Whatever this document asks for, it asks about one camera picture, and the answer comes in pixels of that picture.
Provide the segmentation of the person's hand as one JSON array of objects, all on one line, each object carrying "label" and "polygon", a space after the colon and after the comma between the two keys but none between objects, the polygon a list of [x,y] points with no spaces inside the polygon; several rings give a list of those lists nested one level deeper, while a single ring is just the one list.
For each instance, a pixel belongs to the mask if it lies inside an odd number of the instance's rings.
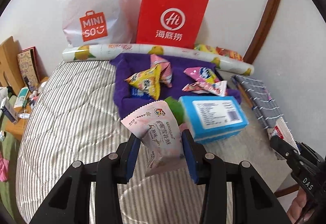
[{"label": "person's hand", "polygon": [[292,201],[292,204],[287,211],[287,216],[289,217],[291,223],[296,223],[302,213],[304,206],[306,206],[306,203],[307,195],[304,189],[300,187],[298,189],[296,198]]}]

